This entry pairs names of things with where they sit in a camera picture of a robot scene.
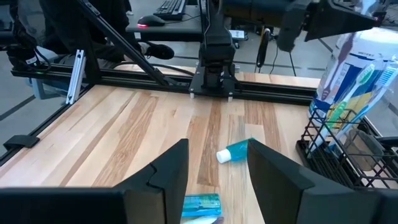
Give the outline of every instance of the shoe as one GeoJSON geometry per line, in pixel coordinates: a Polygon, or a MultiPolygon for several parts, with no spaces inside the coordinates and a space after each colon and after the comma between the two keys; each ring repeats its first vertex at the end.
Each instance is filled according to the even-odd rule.
{"type": "Polygon", "coordinates": [[[151,42],[146,42],[149,45],[146,56],[154,56],[155,58],[168,60],[174,57],[174,50],[164,44],[154,44],[151,42]]]}

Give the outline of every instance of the blue toothpaste tube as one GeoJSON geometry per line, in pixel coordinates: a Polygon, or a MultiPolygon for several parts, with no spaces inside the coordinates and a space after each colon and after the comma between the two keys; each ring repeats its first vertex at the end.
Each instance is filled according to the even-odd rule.
{"type": "Polygon", "coordinates": [[[245,159],[248,156],[248,141],[249,139],[245,139],[243,141],[234,143],[226,147],[226,149],[217,152],[217,160],[220,163],[228,162],[228,161],[239,161],[241,159],[245,159]]]}

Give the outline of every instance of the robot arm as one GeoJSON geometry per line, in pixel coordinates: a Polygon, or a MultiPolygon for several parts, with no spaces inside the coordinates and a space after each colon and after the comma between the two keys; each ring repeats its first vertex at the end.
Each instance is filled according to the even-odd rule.
{"type": "Polygon", "coordinates": [[[305,41],[371,29],[376,20],[335,0],[215,0],[225,16],[280,27],[278,47],[287,52],[302,30],[305,41]]]}

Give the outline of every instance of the metal bracket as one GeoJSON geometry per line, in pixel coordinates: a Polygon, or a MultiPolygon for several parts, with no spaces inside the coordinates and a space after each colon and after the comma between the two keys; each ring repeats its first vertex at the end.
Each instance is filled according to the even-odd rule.
{"type": "Polygon", "coordinates": [[[72,76],[67,95],[66,104],[72,105],[79,98],[81,81],[86,67],[86,57],[84,50],[77,50],[75,63],[73,64],[72,76]]]}

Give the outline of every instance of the wood grain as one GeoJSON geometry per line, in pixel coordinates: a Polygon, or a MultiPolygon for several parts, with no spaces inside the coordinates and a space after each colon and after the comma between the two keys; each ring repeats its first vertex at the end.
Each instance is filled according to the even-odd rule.
{"type": "MultiPolygon", "coordinates": [[[[137,70],[126,65],[122,69],[137,70]]],[[[316,86],[318,80],[254,73],[252,82],[316,86]]],[[[219,164],[215,153],[254,137],[300,162],[295,142],[304,106],[95,86],[0,167],[0,186],[113,186],[181,138],[190,140],[187,194],[220,194],[225,223],[264,223],[246,162],[219,164]]]]}

